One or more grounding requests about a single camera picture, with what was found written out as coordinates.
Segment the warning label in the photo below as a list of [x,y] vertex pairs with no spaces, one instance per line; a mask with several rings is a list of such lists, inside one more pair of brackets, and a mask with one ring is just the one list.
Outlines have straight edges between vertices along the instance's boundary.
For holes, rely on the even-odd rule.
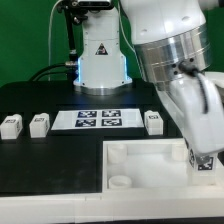
[[96,52],[96,55],[108,55],[107,50],[103,44],[100,44],[100,46]]

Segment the blue light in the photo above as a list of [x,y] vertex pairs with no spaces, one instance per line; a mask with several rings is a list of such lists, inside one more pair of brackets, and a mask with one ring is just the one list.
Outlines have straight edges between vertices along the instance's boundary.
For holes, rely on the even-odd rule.
[[124,59],[124,69],[125,69],[125,79],[128,81],[130,78],[128,77],[128,67],[127,67],[127,58]]
[[79,71],[78,82],[80,82],[80,76],[81,76],[81,60],[80,60],[80,58],[78,59],[78,71]]

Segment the black tabletop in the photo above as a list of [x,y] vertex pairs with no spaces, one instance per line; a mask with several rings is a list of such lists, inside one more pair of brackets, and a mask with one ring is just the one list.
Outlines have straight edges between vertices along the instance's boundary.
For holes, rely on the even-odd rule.
[[[30,138],[29,123],[35,114],[48,113],[52,125],[61,110],[118,108],[139,109],[142,118],[145,111],[158,111],[164,120],[164,135],[148,136],[145,128],[125,128],[49,131],[45,139]],[[112,96],[74,92],[67,81],[7,84],[0,88],[0,122],[13,114],[22,115],[24,129],[17,140],[0,140],[0,197],[101,192],[104,140],[181,137],[154,86],[140,79],[134,80],[132,89]],[[180,222],[223,223],[223,219],[144,221]]]

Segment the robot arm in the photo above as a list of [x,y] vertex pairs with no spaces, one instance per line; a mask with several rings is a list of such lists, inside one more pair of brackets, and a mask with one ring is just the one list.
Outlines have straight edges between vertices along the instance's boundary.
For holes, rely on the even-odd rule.
[[[224,113],[216,87],[199,72],[211,63],[201,7],[213,8],[223,2],[120,2],[131,23],[142,78],[155,84],[163,105],[198,163],[205,163],[206,156],[224,149]],[[198,70],[185,71],[181,66],[183,62]],[[189,75],[193,71],[197,72],[197,78]]]

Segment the white paper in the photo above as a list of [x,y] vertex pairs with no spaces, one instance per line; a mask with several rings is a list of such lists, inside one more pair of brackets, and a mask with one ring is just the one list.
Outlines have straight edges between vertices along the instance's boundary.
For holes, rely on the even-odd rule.
[[59,111],[52,130],[144,127],[139,109]]

